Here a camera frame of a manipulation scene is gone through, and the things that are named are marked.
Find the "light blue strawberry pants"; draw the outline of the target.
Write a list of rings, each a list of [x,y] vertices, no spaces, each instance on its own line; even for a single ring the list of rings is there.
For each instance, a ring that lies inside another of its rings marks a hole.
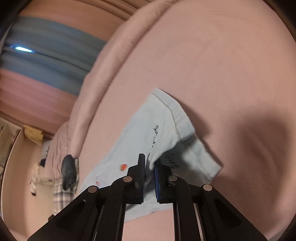
[[[170,204],[158,204],[156,200],[153,181],[156,160],[161,160],[174,175],[195,186],[211,183],[222,168],[196,135],[180,104],[162,90],[154,89],[111,151],[86,176],[80,191],[90,185],[109,186],[127,175],[122,165],[136,165],[139,154],[145,155],[144,204],[129,204],[126,221],[171,208]]]

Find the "dark folded jeans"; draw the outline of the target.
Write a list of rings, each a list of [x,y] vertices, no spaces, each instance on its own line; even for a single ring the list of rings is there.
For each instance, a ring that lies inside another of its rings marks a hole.
[[[62,187],[66,191],[75,186],[77,178],[77,170],[75,165],[75,159],[71,155],[64,157],[61,167],[62,173]]]

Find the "plaid pillow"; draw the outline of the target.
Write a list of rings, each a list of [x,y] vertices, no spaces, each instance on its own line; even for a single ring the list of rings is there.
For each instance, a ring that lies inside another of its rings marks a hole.
[[[53,193],[53,214],[56,215],[63,208],[65,208],[75,196],[75,192],[73,188],[69,188],[67,190],[63,189],[63,181],[59,179],[54,185],[54,193]]]

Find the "stack of yellow books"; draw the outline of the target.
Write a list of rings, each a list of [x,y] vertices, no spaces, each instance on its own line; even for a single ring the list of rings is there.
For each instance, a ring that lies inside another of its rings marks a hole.
[[[40,146],[43,144],[44,132],[42,130],[29,125],[23,125],[23,131],[25,136],[35,144]]]

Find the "pink curtain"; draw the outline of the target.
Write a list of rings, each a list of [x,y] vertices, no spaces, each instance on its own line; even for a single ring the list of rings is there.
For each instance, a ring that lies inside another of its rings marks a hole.
[[[17,17],[61,23],[107,43],[116,29],[145,4],[146,1],[32,1]],[[1,52],[9,30],[1,40]],[[55,133],[69,119],[76,98],[1,67],[1,113],[17,122]]]

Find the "white shelf cabinet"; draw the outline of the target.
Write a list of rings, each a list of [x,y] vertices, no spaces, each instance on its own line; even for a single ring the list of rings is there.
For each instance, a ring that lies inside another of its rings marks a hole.
[[[1,117],[1,134],[0,134],[0,166],[1,166],[1,184],[3,182],[4,170],[11,149],[20,133],[22,127]]]

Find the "pink duvet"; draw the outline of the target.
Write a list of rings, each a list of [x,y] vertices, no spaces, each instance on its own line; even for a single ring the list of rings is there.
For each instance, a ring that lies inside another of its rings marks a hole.
[[[41,177],[60,179],[63,158],[67,154],[79,157],[93,116],[115,75],[140,39],[173,4],[175,1],[148,3],[114,32],[84,78],[69,120],[54,135]]]

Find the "blue curtain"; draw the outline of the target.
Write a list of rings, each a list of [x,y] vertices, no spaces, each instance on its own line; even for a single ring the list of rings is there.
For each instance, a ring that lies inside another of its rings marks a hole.
[[[1,67],[78,96],[106,42],[50,20],[19,16],[1,52]]]

